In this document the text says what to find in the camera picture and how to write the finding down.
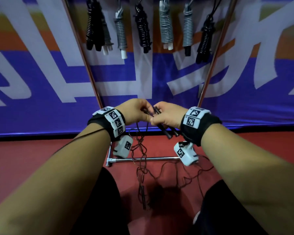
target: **leg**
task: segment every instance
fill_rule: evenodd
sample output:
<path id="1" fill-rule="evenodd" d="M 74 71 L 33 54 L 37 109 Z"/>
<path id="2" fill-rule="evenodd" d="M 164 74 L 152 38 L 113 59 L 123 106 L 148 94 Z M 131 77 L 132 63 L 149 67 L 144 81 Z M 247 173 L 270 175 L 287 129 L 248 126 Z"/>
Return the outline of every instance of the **leg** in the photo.
<path id="1" fill-rule="evenodd" d="M 223 180 L 205 194 L 194 228 L 199 234 L 267 234 Z"/>
<path id="2" fill-rule="evenodd" d="M 70 235 L 98 234 L 105 230 L 110 234 L 129 234 L 117 184 L 109 171 L 102 168 Z"/>

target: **red carpet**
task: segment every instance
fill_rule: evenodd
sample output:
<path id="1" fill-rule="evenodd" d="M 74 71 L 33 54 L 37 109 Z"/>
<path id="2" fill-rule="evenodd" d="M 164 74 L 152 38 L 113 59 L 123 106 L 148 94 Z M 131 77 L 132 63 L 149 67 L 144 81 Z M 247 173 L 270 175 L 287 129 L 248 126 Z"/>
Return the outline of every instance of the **red carpet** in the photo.
<path id="1" fill-rule="evenodd" d="M 294 163 L 294 132 L 243 133 L 240 135 Z M 0 142 L 0 202 L 43 164 L 55 150 L 68 141 L 70 140 Z M 178 142 L 176 138 L 168 140 L 165 136 L 149 136 L 145 137 L 143 144 L 148 149 L 149 157 L 162 157 L 176 156 L 173 151 L 176 142 Z M 198 154 L 203 154 L 201 148 L 195 150 Z M 135 156 L 141 156 L 139 151 L 135 152 Z M 158 176 L 163 163 L 163 161 L 148 162 L 147 168 L 153 175 Z M 200 165 L 204 169 L 211 167 L 211 163 L 204 158 L 200 159 Z M 194 179 L 185 188 L 177 190 L 175 188 L 175 166 L 171 163 L 166 164 L 158 179 L 158 183 L 163 188 L 162 196 L 155 202 L 154 209 L 144 211 L 138 201 L 136 168 L 133 162 L 126 162 L 115 163 L 109 169 L 118 184 L 124 206 L 128 211 L 131 234 L 184 234 L 202 202 L 197 179 Z M 194 176 L 198 168 L 190 166 L 186 170 Z M 179 184 L 183 183 L 184 176 L 188 177 L 182 164 L 179 163 Z M 220 175 L 215 169 L 202 172 L 199 182 L 203 193 L 219 179 Z M 157 185 L 150 175 L 146 175 L 145 184 L 148 192 L 151 192 L 152 188 Z"/>

